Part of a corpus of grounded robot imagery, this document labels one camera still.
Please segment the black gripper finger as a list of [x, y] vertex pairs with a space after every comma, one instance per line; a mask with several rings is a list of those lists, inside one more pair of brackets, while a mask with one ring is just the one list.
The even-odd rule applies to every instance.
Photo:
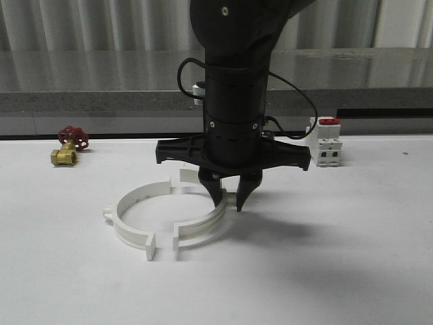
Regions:
[[251, 193], [261, 184], [261, 173], [249, 173], [240, 175], [240, 181], [236, 193], [237, 212], [242, 211], [242, 207]]
[[213, 171], [199, 171], [198, 178], [210, 194], [214, 205], [217, 206], [223, 197], [220, 175]]

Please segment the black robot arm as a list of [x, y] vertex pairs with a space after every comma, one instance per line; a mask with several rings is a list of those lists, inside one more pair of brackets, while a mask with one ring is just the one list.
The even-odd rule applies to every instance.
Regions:
[[307, 1], [192, 1], [190, 19], [205, 50], [204, 132], [160, 140], [156, 160], [199, 166], [200, 183], [220, 203], [221, 180], [238, 176], [236, 206], [259, 187], [263, 170], [307, 170], [309, 148], [263, 135], [271, 52], [286, 22]]

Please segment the black gripper body with crossbar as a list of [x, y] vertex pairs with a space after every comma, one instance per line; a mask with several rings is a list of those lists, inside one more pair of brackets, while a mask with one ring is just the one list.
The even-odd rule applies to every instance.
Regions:
[[156, 162], [179, 160], [196, 165], [201, 183], [218, 183], [238, 175], [256, 179], [262, 170], [280, 166], [306, 171], [311, 159], [308, 147], [275, 140], [263, 129], [268, 122], [277, 120], [266, 116], [233, 124], [210, 119], [203, 134], [158, 141]]

